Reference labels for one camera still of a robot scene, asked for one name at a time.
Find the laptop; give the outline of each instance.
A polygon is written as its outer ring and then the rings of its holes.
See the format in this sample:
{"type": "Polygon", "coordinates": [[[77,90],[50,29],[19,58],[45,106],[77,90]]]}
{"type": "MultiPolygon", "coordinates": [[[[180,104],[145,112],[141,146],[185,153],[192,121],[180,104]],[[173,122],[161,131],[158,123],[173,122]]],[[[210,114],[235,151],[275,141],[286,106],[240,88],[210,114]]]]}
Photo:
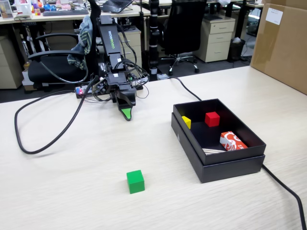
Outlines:
{"type": "Polygon", "coordinates": [[[132,0],[108,0],[102,6],[101,11],[119,13],[132,3],[132,0]]]}

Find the black office chair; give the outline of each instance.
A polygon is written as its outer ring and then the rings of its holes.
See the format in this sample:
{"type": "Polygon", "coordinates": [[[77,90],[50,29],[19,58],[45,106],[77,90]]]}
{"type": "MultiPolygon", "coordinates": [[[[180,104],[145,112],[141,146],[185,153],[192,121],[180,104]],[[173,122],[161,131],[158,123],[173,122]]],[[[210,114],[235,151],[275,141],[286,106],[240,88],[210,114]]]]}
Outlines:
{"type": "MultiPolygon", "coordinates": [[[[88,0],[91,6],[91,22],[93,24],[93,38],[92,46],[90,52],[85,56],[86,65],[88,69],[88,77],[85,81],[89,80],[90,75],[94,73],[98,75],[98,63],[96,59],[96,37],[99,36],[96,18],[99,18],[101,14],[100,7],[96,4],[95,0],[88,0]]],[[[69,33],[56,33],[56,34],[46,34],[37,37],[36,39],[44,42],[47,37],[52,36],[71,36],[74,37],[78,42],[77,34],[69,33]]],[[[41,85],[42,83],[63,83],[63,81],[54,77],[40,62],[42,62],[50,71],[55,73],[62,79],[67,81],[81,81],[86,76],[86,71],[81,70],[74,65],[70,65],[67,62],[67,56],[72,54],[79,59],[84,58],[84,53],[72,50],[54,50],[54,51],[44,51],[39,52],[29,56],[32,60],[28,76],[29,79],[35,83],[35,85],[41,85]]]]}
{"type": "Polygon", "coordinates": [[[160,45],[170,57],[161,60],[173,60],[168,75],[173,75],[173,66],[177,62],[191,63],[198,73],[197,59],[193,55],[179,54],[198,50],[201,45],[201,22],[205,14],[207,0],[172,0],[171,13],[164,27],[159,26],[160,45]]]}

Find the drawer cabinet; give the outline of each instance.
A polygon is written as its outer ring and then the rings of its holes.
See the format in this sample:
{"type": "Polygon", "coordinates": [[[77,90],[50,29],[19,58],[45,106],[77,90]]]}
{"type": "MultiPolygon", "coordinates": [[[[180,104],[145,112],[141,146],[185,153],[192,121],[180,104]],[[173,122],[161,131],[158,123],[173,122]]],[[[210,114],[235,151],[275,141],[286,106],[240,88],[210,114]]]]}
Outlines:
{"type": "Polygon", "coordinates": [[[225,16],[221,20],[209,21],[203,19],[201,23],[201,45],[194,55],[205,62],[226,60],[235,20],[225,16]]]}

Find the cardboard box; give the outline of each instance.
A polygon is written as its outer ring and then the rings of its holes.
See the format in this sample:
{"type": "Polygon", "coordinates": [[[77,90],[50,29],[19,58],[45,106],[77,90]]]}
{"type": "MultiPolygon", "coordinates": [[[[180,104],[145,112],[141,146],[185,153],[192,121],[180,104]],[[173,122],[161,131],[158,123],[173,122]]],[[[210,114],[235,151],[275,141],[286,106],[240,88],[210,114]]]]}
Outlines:
{"type": "Polygon", "coordinates": [[[265,2],[251,66],[307,94],[307,0],[265,2]]]}

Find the red and white box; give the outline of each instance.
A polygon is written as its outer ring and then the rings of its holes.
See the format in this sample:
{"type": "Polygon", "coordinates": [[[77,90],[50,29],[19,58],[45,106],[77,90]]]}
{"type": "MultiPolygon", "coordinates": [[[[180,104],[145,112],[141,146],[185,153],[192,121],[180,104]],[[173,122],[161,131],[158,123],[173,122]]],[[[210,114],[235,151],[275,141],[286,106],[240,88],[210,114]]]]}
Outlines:
{"type": "Polygon", "coordinates": [[[231,131],[221,133],[220,143],[227,151],[247,149],[247,146],[231,131]]]}

